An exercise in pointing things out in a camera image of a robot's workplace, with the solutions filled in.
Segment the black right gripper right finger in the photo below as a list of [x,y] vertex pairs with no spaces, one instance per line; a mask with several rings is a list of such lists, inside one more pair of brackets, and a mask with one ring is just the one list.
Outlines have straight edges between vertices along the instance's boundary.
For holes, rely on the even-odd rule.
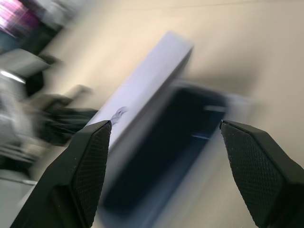
[[304,226],[304,170],[265,131],[223,120],[234,181],[259,228]]

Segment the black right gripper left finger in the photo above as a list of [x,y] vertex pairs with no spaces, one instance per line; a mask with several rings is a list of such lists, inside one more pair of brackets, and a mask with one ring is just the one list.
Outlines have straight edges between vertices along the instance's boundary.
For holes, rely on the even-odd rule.
[[84,127],[46,168],[13,221],[15,228],[90,228],[109,151],[111,122]]

